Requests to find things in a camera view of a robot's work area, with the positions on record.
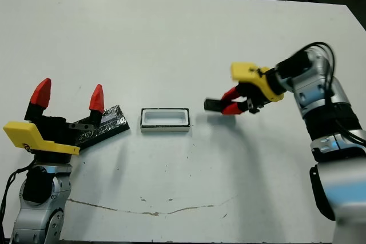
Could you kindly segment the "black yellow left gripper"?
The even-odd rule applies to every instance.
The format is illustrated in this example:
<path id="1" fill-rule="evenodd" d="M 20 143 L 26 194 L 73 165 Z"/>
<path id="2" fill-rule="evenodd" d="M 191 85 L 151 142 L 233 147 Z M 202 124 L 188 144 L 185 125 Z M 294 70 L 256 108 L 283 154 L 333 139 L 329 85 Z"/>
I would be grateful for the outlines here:
<path id="1" fill-rule="evenodd" d="M 34 90 L 26 110 L 25 120 L 33 121 L 43 115 L 48 107 L 51 94 L 51 79 L 45 78 Z M 104 92 L 98 84 L 91 96 L 90 123 L 69 123 L 61 117 L 43 117 L 34 122 L 10 121 L 4 131 L 15 147 L 34 154 L 38 162 L 69 163 L 73 155 L 78 155 L 78 136 L 84 131 L 99 127 L 104 113 Z"/>

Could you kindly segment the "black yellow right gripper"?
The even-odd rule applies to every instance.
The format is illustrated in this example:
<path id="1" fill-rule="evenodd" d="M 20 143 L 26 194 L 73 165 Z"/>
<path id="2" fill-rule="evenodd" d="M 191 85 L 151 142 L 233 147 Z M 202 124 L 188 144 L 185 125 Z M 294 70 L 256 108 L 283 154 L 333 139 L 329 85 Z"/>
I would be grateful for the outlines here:
<path id="1" fill-rule="evenodd" d="M 231 76 L 238 85 L 221 97 L 222 114 L 242 114 L 246 111 L 256 114 L 264 105 L 284 98 L 285 89 L 279 84 L 273 69 L 253 63 L 233 63 Z"/>

